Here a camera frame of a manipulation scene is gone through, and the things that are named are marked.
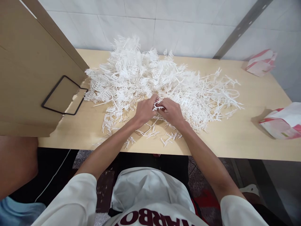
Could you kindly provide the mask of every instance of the light wood tabletop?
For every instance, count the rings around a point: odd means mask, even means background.
[[[84,49],[77,51],[90,68],[105,63],[110,56],[108,51]],[[240,93],[237,101],[243,103],[244,110],[238,110],[228,120],[210,122],[208,133],[202,132],[199,135],[218,157],[301,161],[300,138],[276,140],[258,125],[258,121],[272,110],[286,107],[291,103],[270,73],[261,78],[252,75],[243,69],[246,66],[246,62],[243,61],[176,56],[174,61],[177,64],[187,64],[188,69],[200,71],[202,76],[215,73],[220,67],[221,76],[226,74],[237,79],[241,84],[241,86],[235,86],[235,89]],[[82,87],[89,88],[89,79],[86,79]],[[77,96],[71,104],[70,111],[78,106],[83,93],[79,92]],[[39,138],[39,146],[94,150],[96,146],[93,144],[98,143],[99,138],[105,135],[101,131],[102,123],[110,104],[93,107],[94,105],[93,102],[84,101],[76,115],[65,115],[50,137]],[[128,113],[129,117],[133,115],[134,112]],[[164,122],[157,122],[156,131],[160,133],[148,139],[133,134],[136,143],[130,144],[128,149],[122,148],[121,151],[190,155],[183,138],[176,139],[174,143],[163,147],[160,138],[167,138],[166,132],[174,132],[170,128],[165,130],[164,127]],[[141,130],[147,129],[148,126],[144,126]]]

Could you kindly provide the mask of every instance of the paper bag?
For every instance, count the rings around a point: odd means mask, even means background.
[[[268,114],[259,124],[276,139],[301,137],[301,103],[291,103]]]
[[[249,60],[246,71],[262,77],[275,67],[274,61],[276,57],[276,52],[270,49],[264,50]]]

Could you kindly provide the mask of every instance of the hand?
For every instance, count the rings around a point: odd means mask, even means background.
[[[158,109],[160,115],[172,124],[177,130],[186,123],[180,105],[169,98],[164,98],[158,106],[163,106],[163,109]]]
[[[152,119],[157,111],[153,111],[154,103],[158,98],[157,94],[153,94],[151,98],[139,101],[137,104],[136,114],[133,117],[136,123],[138,123],[139,128]]]

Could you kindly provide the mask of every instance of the maroon lettering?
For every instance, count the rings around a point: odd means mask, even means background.
[[[139,210],[139,223],[142,225],[153,226],[153,214],[149,209]]]
[[[184,219],[182,219],[182,223],[183,223],[183,226],[189,226],[189,224],[188,224],[188,221],[187,221],[187,220],[184,220]]]
[[[132,219],[130,219],[130,221],[128,221],[128,220],[127,220],[127,216],[128,216],[129,214],[131,214],[131,213],[133,214]],[[138,211],[130,212],[130,213],[128,213],[127,215],[125,215],[125,216],[120,220],[120,224],[122,224],[122,225],[130,225],[130,224],[133,224],[133,223],[136,222],[136,220],[138,219],[138,217],[139,217]]]
[[[180,226],[180,219],[177,218],[177,221],[172,221],[170,216],[165,216],[165,220],[168,226]]]
[[[152,211],[152,213],[154,214],[153,217],[153,223],[155,226],[166,226],[166,221],[165,221],[165,217],[156,211]]]

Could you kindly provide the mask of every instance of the t-shirt sleeve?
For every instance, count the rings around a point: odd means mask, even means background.
[[[239,196],[223,197],[220,209],[224,226],[268,226],[255,208]]]
[[[74,176],[32,226],[94,225],[96,184],[96,178],[92,174]]]

